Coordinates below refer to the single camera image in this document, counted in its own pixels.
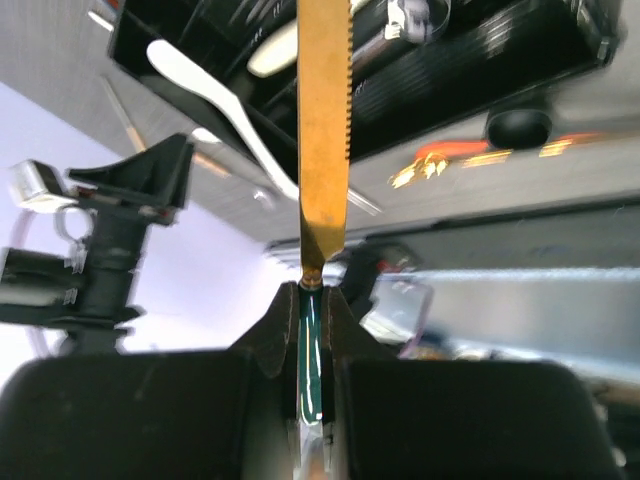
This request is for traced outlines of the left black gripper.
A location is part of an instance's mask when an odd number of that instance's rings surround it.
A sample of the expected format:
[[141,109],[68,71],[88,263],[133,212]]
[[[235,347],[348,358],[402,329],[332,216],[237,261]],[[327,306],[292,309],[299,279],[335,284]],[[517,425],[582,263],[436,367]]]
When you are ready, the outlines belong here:
[[12,167],[16,204],[51,214],[67,257],[8,248],[1,270],[1,320],[63,330],[63,350],[113,350],[126,323],[144,315],[129,297],[147,229],[170,226],[186,203],[194,145],[174,134],[111,165],[58,172],[36,160]]

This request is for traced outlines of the gold knife green handle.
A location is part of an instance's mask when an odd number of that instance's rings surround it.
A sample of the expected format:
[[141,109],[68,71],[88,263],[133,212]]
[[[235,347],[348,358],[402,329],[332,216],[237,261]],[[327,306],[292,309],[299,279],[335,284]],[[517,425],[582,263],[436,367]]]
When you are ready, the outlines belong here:
[[298,409],[323,417],[323,268],[344,247],[350,163],[352,14],[344,0],[300,1],[298,164],[301,279],[298,284]]

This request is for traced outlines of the beige sheathed knife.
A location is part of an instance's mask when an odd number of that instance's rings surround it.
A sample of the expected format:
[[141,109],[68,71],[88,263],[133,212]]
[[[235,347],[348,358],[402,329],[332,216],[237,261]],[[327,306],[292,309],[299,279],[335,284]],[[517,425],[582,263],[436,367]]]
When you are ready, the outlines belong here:
[[292,20],[256,49],[247,63],[247,69],[259,78],[267,78],[294,64],[297,56],[298,23]]

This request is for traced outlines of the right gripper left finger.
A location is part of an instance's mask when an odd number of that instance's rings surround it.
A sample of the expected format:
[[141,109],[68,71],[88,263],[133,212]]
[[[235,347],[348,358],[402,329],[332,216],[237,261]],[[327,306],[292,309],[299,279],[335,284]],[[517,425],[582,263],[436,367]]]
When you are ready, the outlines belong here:
[[38,360],[1,397],[5,479],[289,479],[298,294],[231,348]]

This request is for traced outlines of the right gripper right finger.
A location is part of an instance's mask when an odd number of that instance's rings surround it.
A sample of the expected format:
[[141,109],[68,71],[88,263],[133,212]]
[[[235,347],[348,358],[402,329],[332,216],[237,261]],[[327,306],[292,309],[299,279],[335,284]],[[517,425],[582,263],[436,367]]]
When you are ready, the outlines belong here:
[[582,382],[547,362],[400,360],[324,291],[335,479],[620,479]]

